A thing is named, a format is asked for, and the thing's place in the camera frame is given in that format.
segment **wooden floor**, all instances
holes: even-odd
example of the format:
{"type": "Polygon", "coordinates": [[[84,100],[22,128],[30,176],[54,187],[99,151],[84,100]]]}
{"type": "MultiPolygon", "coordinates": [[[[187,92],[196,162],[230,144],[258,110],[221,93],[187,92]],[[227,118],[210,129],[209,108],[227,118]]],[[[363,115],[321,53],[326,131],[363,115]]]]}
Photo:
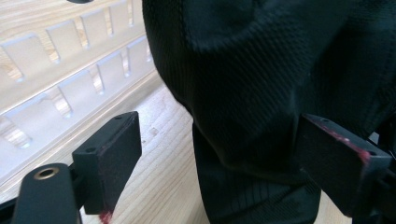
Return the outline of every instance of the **wooden floor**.
{"type": "MultiPolygon", "coordinates": [[[[89,5],[74,5],[66,0],[3,0],[0,5],[0,42],[34,32],[54,60],[55,50],[46,28],[73,20],[86,44],[78,16],[117,2],[119,0],[97,0],[89,5]]],[[[13,70],[12,63],[7,60],[2,49],[0,69],[7,72],[13,70]]],[[[111,110],[108,111],[98,111],[100,115],[84,124],[89,128],[74,130],[74,136],[59,142],[39,160],[27,164],[22,171],[0,186],[0,203],[17,196],[21,179],[27,172],[51,162],[70,164],[70,153],[103,125],[106,119],[136,110],[140,115],[143,156],[120,197],[110,223],[208,223],[198,186],[190,115],[174,100],[156,74],[142,79],[129,90],[127,96],[122,97],[122,104],[110,105],[111,110]]],[[[83,221],[100,223],[96,216],[83,216],[83,221]]],[[[316,224],[349,223],[350,219],[342,216],[326,195],[323,195],[316,224]]]]}
{"type": "MultiPolygon", "coordinates": [[[[143,156],[111,223],[209,223],[195,169],[190,115],[163,85],[136,110],[140,114],[143,156]]],[[[99,220],[84,217],[84,223],[99,220]]],[[[315,223],[351,221],[323,195],[315,223]]]]}

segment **black plastic bracket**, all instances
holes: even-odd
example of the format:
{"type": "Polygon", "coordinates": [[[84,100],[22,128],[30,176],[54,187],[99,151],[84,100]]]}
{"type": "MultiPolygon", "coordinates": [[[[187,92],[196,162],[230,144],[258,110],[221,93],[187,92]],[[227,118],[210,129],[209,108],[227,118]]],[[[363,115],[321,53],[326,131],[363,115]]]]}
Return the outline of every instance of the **black plastic bracket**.
{"type": "Polygon", "coordinates": [[[24,177],[17,199],[0,205],[0,223],[81,223],[111,214],[142,154],[137,112],[116,116],[73,152],[74,163],[44,165],[24,177]]]}

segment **red stain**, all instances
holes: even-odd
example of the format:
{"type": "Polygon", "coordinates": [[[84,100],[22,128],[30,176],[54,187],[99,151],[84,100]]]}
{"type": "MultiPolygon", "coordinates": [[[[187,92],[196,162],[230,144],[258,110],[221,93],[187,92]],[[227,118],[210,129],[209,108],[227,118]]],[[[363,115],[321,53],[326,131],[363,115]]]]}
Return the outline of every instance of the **red stain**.
{"type": "Polygon", "coordinates": [[[323,131],[325,131],[326,133],[330,134],[332,137],[334,137],[337,141],[340,141],[342,143],[344,143],[345,145],[347,145],[349,148],[351,148],[352,150],[354,150],[355,152],[357,152],[359,158],[361,159],[361,161],[364,163],[364,165],[367,165],[370,161],[370,152],[364,150],[361,147],[356,146],[355,144],[353,144],[348,138],[344,137],[343,135],[341,135],[340,133],[335,132],[334,130],[326,127],[325,125],[323,125],[322,123],[318,123],[315,120],[311,120],[313,122],[315,122],[323,131]]]}
{"type": "Polygon", "coordinates": [[[113,217],[113,213],[110,211],[104,211],[99,215],[100,220],[103,224],[110,224],[110,220],[113,217]]]}

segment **wooden surface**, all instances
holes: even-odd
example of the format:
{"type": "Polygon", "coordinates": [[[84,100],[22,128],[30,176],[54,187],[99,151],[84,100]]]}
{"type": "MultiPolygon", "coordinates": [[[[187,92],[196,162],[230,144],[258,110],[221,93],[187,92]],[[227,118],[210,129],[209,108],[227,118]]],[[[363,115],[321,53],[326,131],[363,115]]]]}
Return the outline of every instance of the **wooden surface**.
{"type": "MultiPolygon", "coordinates": [[[[34,32],[50,58],[57,60],[46,28],[73,20],[83,45],[86,45],[87,38],[82,32],[79,16],[116,2],[119,1],[96,0],[88,5],[74,5],[66,0],[0,0],[0,44],[34,32]]],[[[108,11],[105,13],[108,27],[108,11]]],[[[17,73],[2,49],[1,73],[11,77],[17,73]]],[[[208,223],[197,182],[190,115],[175,102],[156,74],[145,77],[114,102],[0,186],[0,202],[17,195],[21,178],[29,170],[56,161],[70,164],[70,153],[109,118],[137,110],[141,120],[143,156],[121,195],[111,223],[208,223]]],[[[84,223],[99,223],[98,217],[83,216],[83,219],[84,223]]],[[[316,224],[333,223],[347,224],[350,219],[342,216],[324,195],[316,224]]]]}

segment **black fabric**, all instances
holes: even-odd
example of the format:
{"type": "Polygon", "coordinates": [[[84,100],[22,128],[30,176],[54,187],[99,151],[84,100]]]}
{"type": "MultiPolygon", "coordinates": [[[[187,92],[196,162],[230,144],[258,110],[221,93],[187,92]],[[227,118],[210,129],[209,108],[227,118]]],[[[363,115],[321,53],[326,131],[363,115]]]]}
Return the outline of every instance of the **black fabric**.
{"type": "Polygon", "coordinates": [[[144,0],[143,12],[157,69],[194,118],[211,222],[312,223],[299,115],[368,137],[395,111],[396,1],[144,0]]]}

